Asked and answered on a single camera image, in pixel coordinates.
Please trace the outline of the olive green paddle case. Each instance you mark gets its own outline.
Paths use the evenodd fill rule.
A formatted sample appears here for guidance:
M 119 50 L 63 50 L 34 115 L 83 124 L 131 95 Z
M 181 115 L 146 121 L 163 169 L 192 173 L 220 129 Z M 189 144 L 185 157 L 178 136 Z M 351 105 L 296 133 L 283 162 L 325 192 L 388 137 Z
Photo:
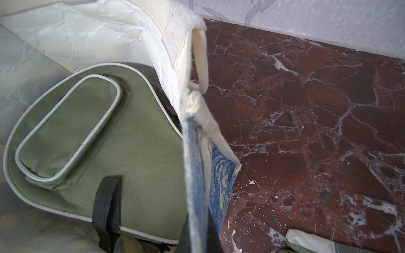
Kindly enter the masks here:
M 179 242 L 187 217 L 181 132 L 131 65 L 87 67 L 37 98 L 9 135 L 3 169 L 21 200 L 91 223 L 107 252 L 120 234 Z

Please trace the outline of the cream canvas tote bag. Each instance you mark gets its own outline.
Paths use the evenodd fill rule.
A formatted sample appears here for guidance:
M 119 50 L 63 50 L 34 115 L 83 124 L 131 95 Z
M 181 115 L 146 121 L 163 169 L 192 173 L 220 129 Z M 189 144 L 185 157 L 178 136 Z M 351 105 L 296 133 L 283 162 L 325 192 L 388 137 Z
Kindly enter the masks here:
M 176 1 L 2 1 L 4 152 L 23 113 L 59 81 L 101 63 L 131 65 L 179 125 L 193 253 L 206 253 L 208 212 L 219 235 L 241 168 L 203 97 L 206 31 Z

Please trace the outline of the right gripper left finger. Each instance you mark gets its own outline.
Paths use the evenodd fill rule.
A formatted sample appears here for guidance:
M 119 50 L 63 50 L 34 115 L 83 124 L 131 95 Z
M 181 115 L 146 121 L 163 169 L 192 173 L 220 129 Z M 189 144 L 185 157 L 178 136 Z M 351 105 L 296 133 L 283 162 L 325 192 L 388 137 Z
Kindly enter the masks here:
M 192 223 L 190 222 L 189 215 L 187 215 L 175 253 L 193 252 L 192 235 Z

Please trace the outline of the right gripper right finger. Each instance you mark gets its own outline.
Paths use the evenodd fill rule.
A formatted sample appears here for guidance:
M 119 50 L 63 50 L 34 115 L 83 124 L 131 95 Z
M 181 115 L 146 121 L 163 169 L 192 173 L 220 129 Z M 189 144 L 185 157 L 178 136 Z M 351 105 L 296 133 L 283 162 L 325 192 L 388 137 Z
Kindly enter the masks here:
M 206 253 L 224 253 L 211 212 L 208 212 Z

